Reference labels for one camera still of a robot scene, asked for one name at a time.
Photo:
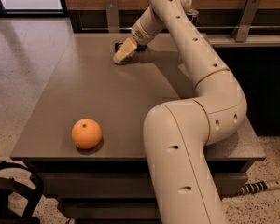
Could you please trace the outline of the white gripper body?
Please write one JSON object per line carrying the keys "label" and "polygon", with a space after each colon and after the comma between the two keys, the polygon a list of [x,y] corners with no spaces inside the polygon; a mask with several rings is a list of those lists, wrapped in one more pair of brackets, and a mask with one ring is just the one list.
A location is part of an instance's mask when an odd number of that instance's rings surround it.
{"label": "white gripper body", "polygon": [[151,42],[160,30],[159,22],[140,18],[132,28],[132,37],[138,45],[144,46]]}

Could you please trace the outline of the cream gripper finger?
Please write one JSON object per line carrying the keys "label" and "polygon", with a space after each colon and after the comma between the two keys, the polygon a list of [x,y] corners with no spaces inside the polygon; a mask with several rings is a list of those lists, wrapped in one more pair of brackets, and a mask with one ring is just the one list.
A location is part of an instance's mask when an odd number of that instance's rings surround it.
{"label": "cream gripper finger", "polygon": [[132,37],[128,37],[123,43],[115,44],[115,55],[113,57],[114,63],[121,63],[136,51],[138,44]]}

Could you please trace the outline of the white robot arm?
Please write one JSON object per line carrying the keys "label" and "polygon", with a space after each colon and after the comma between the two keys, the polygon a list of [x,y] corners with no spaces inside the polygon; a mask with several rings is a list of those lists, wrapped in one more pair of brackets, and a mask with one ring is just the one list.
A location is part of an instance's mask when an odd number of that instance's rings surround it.
{"label": "white robot arm", "polygon": [[168,29],[197,92],[153,107],[144,147],[162,224],[228,224],[203,147],[221,141],[245,119],[246,98],[229,67],[188,19],[191,0],[149,0],[114,55],[121,63]]}

